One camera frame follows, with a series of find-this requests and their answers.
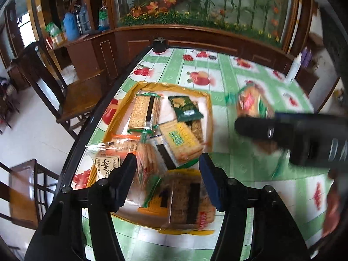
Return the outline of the green fruit pattern tablecloth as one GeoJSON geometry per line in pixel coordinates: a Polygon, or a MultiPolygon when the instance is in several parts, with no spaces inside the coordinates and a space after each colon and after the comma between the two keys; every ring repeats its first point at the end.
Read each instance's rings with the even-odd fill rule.
{"type": "MultiPolygon", "coordinates": [[[[294,217],[309,248],[319,241],[332,181],[327,169],[301,169],[288,165],[289,154],[266,155],[234,131],[236,109],[225,96],[247,84],[257,84],[276,111],[313,112],[299,84],[284,84],[282,73],[240,57],[191,48],[171,48],[164,53],[147,52],[130,76],[114,92],[111,103],[120,104],[140,81],[166,82],[201,90],[211,95],[213,140],[211,159],[246,186],[274,186],[294,217]]],[[[213,234],[166,235],[112,217],[126,260],[210,260],[224,214],[216,213],[213,234]]]]}

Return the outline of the green edged cracker pack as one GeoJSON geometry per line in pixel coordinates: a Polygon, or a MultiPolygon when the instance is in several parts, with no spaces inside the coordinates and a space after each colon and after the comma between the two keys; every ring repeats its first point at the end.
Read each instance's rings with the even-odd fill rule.
{"type": "Polygon", "coordinates": [[[161,101],[162,97],[153,92],[136,95],[128,132],[153,134],[158,127],[161,101]]]}

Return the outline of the orange soda cracker pack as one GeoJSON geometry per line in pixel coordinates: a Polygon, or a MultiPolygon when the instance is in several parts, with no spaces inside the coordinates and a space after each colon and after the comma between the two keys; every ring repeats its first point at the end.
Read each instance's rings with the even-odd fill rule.
{"type": "Polygon", "coordinates": [[[156,186],[166,171],[165,165],[155,149],[155,146],[147,140],[144,142],[141,136],[114,135],[112,138],[115,149],[120,155],[132,153],[137,159],[137,169],[133,179],[132,191],[140,200],[151,196],[156,186]]]}

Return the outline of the wooden stool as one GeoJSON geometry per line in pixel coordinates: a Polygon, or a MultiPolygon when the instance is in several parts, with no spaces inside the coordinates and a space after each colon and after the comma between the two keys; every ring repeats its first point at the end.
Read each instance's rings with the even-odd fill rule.
{"type": "Polygon", "coordinates": [[[31,159],[12,168],[1,164],[9,183],[1,183],[1,200],[9,203],[9,215],[1,219],[35,230],[49,208],[48,195],[55,193],[59,175],[31,159]]]}

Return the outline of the round biscuit pack green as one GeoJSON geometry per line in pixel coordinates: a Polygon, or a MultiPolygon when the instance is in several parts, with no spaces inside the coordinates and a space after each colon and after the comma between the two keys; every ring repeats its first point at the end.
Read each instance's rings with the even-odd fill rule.
{"type": "Polygon", "coordinates": [[[263,89],[254,82],[248,82],[236,97],[237,117],[273,118],[275,111],[265,97],[263,89]]]}

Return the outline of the brown cracker pack barcode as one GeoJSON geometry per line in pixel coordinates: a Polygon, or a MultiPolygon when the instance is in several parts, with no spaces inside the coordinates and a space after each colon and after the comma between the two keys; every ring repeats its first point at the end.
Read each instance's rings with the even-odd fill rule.
{"type": "Polygon", "coordinates": [[[197,169],[168,171],[137,211],[141,225],[162,234],[208,236],[214,232],[216,208],[197,169]]]}

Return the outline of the dark green snack bag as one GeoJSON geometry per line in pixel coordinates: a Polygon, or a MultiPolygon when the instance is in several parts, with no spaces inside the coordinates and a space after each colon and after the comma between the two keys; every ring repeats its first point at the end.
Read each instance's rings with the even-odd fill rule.
{"type": "Polygon", "coordinates": [[[183,95],[169,96],[168,100],[174,109],[176,120],[185,123],[197,140],[203,143],[201,119],[204,115],[199,111],[197,101],[183,95]]]}

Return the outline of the yellow green cracker pack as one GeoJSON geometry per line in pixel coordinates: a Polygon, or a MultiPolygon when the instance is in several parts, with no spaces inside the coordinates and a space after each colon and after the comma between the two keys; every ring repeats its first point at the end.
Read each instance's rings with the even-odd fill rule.
{"type": "Polygon", "coordinates": [[[179,164],[185,164],[202,154],[203,145],[184,122],[172,120],[160,124],[158,128],[179,164]]]}

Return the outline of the yellow cardboard snack box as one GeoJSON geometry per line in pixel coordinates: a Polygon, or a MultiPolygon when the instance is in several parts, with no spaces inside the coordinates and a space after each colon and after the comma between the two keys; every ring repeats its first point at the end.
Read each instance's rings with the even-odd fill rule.
{"type": "MultiPolygon", "coordinates": [[[[197,101],[199,111],[204,115],[201,119],[202,131],[203,131],[203,151],[207,153],[212,150],[212,133],[213,133],[213,118],[212,118],[212,104],[210,95],[205,92],[191,90],[175,84],[158,83],[158,82],[138,82],[126,93],[126,95],[118,102],[116,106],[116,113],[111,120],[107,122],[107,130],[101,143],[107,143],[112,141],[114,135],[132,135],[141,136],[142,140],[146,142],[153,136],[162,135],[159,128],[155,129],[153,134],[148,133],[129,133],[128,125],[130,115],[134,106],[134,98],[138,94],[144,94],[147,92],[153,92],[159,94],[162,97],[161,109],[159,112],[158,126],[168,121],[176,120],[174,109],[172,108],[168,97],[169,96],[188,96],[192,101],[197,101]]],[[[197,169],[199,157],[186,162],[185,164],[179,164],[177,161],[178,169],[197,169]]],[[[89,184],[94,184],[97,180],[96,168],[93,163],[91,168],[91,174],[89,177],[89,184]]],[[[135,192],[132,191],[133,187],[130,187],[126,201],[124,205],[116,212],[112,212],[112,215],[121,218],[127,222],[140,225],[143,220],[138,213],[138,208],[143,207],[150,200],[151,196],[146,196],[145,200],[140,200],[135,192]]]]}

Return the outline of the green snack bag on cabinet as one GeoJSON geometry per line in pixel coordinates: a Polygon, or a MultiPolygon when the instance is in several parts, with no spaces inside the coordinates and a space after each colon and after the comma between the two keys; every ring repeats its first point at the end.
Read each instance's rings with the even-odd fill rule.
{"type": "Polygon", "coordinates": [[[49,34],[55,47],[60,46],[67,41],[65,34],[53,22],[47,24],[45,30],[49,34]]]}

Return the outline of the white spray bottle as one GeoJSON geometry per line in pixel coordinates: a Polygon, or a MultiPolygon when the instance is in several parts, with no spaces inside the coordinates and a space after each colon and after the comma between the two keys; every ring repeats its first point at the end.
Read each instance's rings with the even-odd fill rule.
{"type": "Polygon", "coordinates": [[[298,70],[301,67],[301,60],[302,60],[302,53],[300,52],[298,54],[298,56],[296,56],[296,58],[294,58],[291,67],[288,71],[288,74],[286,75],[286,78],[284,80],[284,82],[286,84],[291,84],[294,80],[294,78],[296,77],[298,70]]]}

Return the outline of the dark wooden chair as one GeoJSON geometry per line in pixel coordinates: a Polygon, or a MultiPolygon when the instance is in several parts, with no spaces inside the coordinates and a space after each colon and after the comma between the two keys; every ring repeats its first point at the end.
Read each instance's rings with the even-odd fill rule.
{"type": "Polygon", "coordinates": [[[104,70],[85,79],[67,84],[42,41],[25,47],[11,61],[40,97],[45,106],[73,139],[75,129],[87,121],[97,103],[110,88],[104,70]]]}

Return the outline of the blue thermos jug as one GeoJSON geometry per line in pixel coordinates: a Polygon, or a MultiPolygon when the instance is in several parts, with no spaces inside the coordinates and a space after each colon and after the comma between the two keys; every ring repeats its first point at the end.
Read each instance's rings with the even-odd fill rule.
{"type": "Polygon", "coordinates": [[[79,32],[79,28],[78,28],[75,16],[70,12],[66,12],[63,19],[63,24],[65,27],[67,40],[68,41],[77,40],[80,36],[80,32],[79,32]]]}

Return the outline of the beige dried fruit snack bag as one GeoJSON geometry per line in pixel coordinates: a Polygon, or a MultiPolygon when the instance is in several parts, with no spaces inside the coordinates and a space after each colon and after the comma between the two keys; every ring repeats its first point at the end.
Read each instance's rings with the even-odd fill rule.
{"type": "Polygon", "coordinates": [[[96,180],[106,179],[113,169],[120,167],[128,153],[136,154],[138,141],[129,138],[113,138],[107,143],[85,147],[96,168],[96,180]]]}

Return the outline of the green plastic bottle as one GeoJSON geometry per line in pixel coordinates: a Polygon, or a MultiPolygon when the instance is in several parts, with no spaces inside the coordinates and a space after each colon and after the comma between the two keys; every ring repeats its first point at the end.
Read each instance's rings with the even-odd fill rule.
{"type": "Polygon", "coordinates": [[[106,31],[110,29],[109,16],[107,7],[99,9],[99,31],[106,31]]]}

